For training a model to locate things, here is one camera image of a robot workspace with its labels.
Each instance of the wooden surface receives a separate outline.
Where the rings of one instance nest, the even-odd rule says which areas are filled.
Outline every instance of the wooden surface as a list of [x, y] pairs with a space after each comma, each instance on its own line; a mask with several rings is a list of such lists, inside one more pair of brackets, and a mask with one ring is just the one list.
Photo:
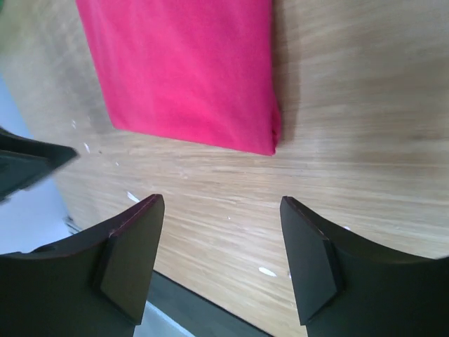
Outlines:
[[273, 158], [114, 130], [70, 0], [6, 1], [0, 70], [36, 138], [80, 152], [57, 174], [78, 225], [131, 206], [127, 192], [162, 193], [155, 268], [275, 336], [305, 336], [282, 195], [381, 244], [449, 252], [449, 4], [274, 6], [284, 140]]

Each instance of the red fabric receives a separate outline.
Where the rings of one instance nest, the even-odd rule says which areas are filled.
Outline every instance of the red fabric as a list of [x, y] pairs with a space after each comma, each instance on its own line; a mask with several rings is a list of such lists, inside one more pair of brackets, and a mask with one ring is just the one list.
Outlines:
[[274, 154], [272, 0], [76, 0], [117, 128]]

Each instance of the white spot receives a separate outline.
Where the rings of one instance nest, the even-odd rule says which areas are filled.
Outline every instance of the white spot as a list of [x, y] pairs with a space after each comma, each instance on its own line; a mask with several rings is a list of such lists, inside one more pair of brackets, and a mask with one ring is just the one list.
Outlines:
[[128, 198], [133, 200], [134, 202], [139, 202], [140, 200], [131, 192], [126, 193], [128, 195]]
[[274, 274], [271, 270], [268, 270], [267, 268], [259, 267], [259, 271], [263, 274], [266, 274], [271, 277], [277, 277], [278, 275]]

